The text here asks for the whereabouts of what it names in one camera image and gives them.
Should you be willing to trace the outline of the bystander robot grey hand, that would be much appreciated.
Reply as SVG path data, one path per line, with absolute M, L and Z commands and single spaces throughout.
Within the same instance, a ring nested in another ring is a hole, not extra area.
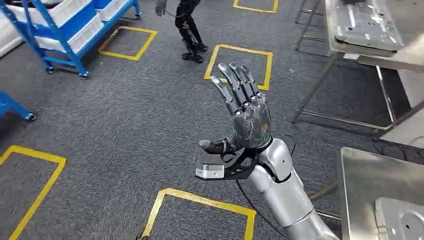
M 163 16 L 166 13 L 167 0 L 156 0 L 155 13 L 158 16 Z

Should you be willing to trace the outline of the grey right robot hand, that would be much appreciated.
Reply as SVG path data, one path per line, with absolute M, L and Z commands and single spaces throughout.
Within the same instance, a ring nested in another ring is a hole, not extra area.
M 266 96 L 259 91 L 250 70 L 234 62 L 219 63 L 218 68 L 227 85 L 216 76 L 212 77 L 212 83 L 231 116 L 233 132 L 217 141 L 203 139 L 199 146 L 208 154 L 224 156 L 242 148 L 259 149 L 267 145 L 272 140 L 271 114 Z

